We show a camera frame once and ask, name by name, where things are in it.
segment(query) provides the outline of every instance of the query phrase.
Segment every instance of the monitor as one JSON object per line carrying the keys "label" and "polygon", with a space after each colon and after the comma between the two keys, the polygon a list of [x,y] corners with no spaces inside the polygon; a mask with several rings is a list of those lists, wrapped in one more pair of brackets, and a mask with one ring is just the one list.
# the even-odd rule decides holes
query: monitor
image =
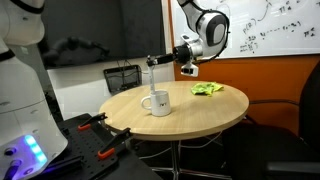
{"label": "monitor", "polygon": [[68,37],[110,50],[101,58],[99,49],[66,49],[57,59],[42,58],[45,69],[165,54],[161,0],[46,0],[42,20],[45,36],[38,44],[42,55]]}

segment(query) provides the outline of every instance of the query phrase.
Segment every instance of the white mug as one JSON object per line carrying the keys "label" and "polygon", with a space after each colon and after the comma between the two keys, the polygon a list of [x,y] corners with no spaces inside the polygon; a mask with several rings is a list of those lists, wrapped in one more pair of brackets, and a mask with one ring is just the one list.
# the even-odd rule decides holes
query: white mug
{"label": "white mug", "polygon": [[[146,100],[151,101],[151,106],[144,105]],[[151,110],[151,114],[154,116],[166,116],[170,114],[171,107],[168,91],[156,90],[154,94],[150,93],[150,96],[141,99],[141,106],[144,109]]]}

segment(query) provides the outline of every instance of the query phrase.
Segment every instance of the round wooden table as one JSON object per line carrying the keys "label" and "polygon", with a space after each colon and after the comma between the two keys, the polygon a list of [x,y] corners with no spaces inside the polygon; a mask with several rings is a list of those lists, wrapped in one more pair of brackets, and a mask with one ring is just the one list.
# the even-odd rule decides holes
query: round wooden table
{"label": "round wooden table", "polygon": [[206,136],[238,123],[249,106],[240,90],[223,85],[212,96],[193,95],[191,87],[201,81],[172,81],[155,84],[169,92],[171,113],[163,117],[151,115],[140,101],[150,93],[150,86],[130,89],[108,99],[100,108],[108,118],[106,124],[117,130],[131,128],[135,139],[175,141]]}

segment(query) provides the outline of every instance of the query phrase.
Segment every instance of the white robot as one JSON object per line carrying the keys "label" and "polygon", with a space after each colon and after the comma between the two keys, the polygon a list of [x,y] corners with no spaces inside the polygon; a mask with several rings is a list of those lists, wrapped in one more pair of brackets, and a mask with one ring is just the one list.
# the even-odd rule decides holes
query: white robot
{"label": "white robot", "polygon": [[44,35],[44,0],[0,0],[0,179],[29,179],[67,146],[53,120],[36,72],[6,46]]}
{"label": "white robot", "polygon": [[197,33],[199,38],[191,39],[188,35],[182,34],[181,38],[184,43],[174,47],[173,54],[159,56],[154,60],[149,58],[147,64],[151,67],[156,64],[176,61],[185,64],[181,67],[182,75],[197,77],[199,70],[195,64],[215,59],[226,48],[229,19],[220,11],[202,8],[200,0],[177,1],[187,17],[189,28]]}
{"label": "white robot", "polygon": [[[204,10],[198,0],[178,0],[191,30],[173,53],[148,61],[186,64],[182,74],[197,76],[198,57],[217,57],[226,47],[228,18]],[[40,14],[44,0],[0,0],[0,179],[29,179],[41,173],[67,146],[55,124],[35,71],[19,61],[8,45],[30,45],[44,35]]]}

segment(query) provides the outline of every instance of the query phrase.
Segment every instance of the mug handle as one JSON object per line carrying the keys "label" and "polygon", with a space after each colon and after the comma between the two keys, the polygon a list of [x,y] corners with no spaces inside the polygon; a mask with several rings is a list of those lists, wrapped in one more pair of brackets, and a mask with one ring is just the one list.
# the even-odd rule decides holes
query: mug handle
{"label": "mug handle", "polygon": [[144,105],[144,101],[146,101],[147,99],[149,99],[151,101],[151,97],[150,96],[147,96],[147,97],[144,97],[141,99],[141,107],[143,107],[144,109],[147,109],[147,110],[151,110],[151,106],[147,107]]}

